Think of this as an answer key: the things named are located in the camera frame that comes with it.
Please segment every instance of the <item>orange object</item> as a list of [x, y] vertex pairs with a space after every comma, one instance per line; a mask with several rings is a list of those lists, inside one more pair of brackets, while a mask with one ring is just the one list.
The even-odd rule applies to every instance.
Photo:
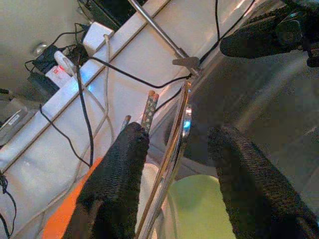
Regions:
[[76, 188], [64, 199], [62, 205], [56, 210], [56, 212], [50, 217], [47, 224], [44, 227], [43, 239], [61, 239], [64, 232], [71, 220], [72, 214], [75, 210], [76, 200], [88, 178], [91, 176], [95, 168], [101, 163], [103, 158], [98, 158], [89, 172], [78, 183]]

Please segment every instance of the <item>white wall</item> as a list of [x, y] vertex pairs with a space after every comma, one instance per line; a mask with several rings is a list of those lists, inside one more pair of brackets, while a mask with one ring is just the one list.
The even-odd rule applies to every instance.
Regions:
[[[60, 33], [74, 31], [74, 22], [86, 20], [77, 11], [76, 0], [0, 1], [0, 88], [37, 99], [24, 62], [34, 59], [31, 51], [38, 43], [51, 43]], [[63, 36], [58, 46], [72, 43], [74, 36]]]

